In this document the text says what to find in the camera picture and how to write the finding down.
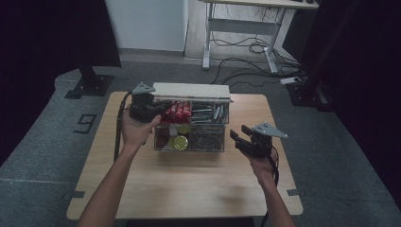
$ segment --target black stand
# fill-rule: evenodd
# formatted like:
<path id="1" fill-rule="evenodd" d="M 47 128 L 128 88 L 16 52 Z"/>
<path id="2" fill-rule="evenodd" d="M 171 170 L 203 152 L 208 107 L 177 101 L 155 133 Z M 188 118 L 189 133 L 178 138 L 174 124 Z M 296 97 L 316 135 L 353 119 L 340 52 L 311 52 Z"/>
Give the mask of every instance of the black stand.
<path id="1" fill-rule="evenodd" d="M 292 105 L 317 108 L 321 112 L 333 112 L 331 92 L 323 83 L 314 90 L 303 84 L 287 84 Z"/>
<path id="2" fill-rule="evenodd" d="M 79 68 L 82 78 L 74 90 L 69 91 L 64 98 L 80 99 L 82 96 L 104 96 L 113 81 L 113 76 L 96 75 L 90 65 Z"/>

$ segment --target tripod base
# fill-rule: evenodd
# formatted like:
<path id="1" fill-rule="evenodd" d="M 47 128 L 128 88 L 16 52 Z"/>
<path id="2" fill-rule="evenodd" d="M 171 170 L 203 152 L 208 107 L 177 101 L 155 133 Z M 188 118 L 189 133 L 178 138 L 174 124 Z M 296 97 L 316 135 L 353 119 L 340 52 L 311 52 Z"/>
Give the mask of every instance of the tripod base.
<path id="1" fill-rule="evenodd" d="M 82 96 L 104 96 L 113 81 L 113 76 L 95 75 L 96 85 L 85 85 L 84 80 L 80 79 L 74 90 L 71 90 L 64 98 L 80 99 Z"/>
<path id="2" fill-rule="evenodd" d="M 294 106 L 314 107 L 321 112 L 333 112 L 329 89 L 323 84 L 316 87 L 312 96 L 305 95 L 303 84 L 287 84 L 287 90 Z"/>

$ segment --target black cable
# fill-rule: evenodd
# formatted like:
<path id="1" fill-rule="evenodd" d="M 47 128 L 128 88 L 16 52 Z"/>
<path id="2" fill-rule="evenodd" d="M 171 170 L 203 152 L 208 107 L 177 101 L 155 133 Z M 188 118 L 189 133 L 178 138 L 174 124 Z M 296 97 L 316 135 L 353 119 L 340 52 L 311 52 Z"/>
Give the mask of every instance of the black cable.
<path id="1" fill-rule="evenodd" d="M 116 130 L 115 130 L 115 146 L 114 146 L 114 161 L 118 158 L 119 152 L 120 152 L 120 141 L 121 141 L 121 129 L 122 129 L 122 123 L 123 123 L 123 113 L 124 113 L 124 108 L 125 104 L 127 101 L 128 96 L 131 94 L 131 92 L 127 92 L 125 96 L 123 97 L 123 100 L 121 101 L 120 104 L 120 109 L 118 110 L 118 115 L 117 115 L 117 125 L 116 125 Z"/>

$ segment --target forearm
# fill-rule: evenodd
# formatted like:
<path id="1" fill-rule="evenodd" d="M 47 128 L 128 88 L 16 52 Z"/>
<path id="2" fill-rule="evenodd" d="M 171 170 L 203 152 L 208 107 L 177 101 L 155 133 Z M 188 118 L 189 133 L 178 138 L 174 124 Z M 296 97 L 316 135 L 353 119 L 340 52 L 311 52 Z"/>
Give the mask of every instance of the forearm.
<path id="1" fill-rule="evenodd" d="M 265 193 L 271 226 L 295 226 L 295 223 L 277 190 L 273 178 L 267 178 L 259 182 L 262 186 L 263 192 Z"/>
<path id="2" fill-rule="evenodd" d="M 139 147 L 123 147 L 120 156 L 86 205 L 78 226 L 113 226 L 131 162 Z"/>

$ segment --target hand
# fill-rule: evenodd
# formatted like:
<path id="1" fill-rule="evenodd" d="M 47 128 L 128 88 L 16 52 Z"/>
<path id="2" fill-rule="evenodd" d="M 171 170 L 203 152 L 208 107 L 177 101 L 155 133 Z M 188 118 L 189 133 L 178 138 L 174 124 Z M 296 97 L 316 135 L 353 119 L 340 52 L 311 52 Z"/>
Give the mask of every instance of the hand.
<path id="1" fill-rule="evenodd" d="M 242 154 L 250 160 L 253 173 L 260 184 L 265 181 L 270 183 L 270 180 L 274 182 L 273 167 L 271 166 L 268 158 L 253 158 L 245 153 Z M 275 163 L 277 162 L 277 154 L 275 151 L 271 153 L 271 158 Z"/>
<path id="2" fill-rule="evenodd" d="M 152 129 L 160 123 L 161 118 L 157 115 L 150 123 L 141 123 L 130 118 L 130 110 L 125 110 L 122 124 L 124 147 L 139 149 L 147 141 Z"/>

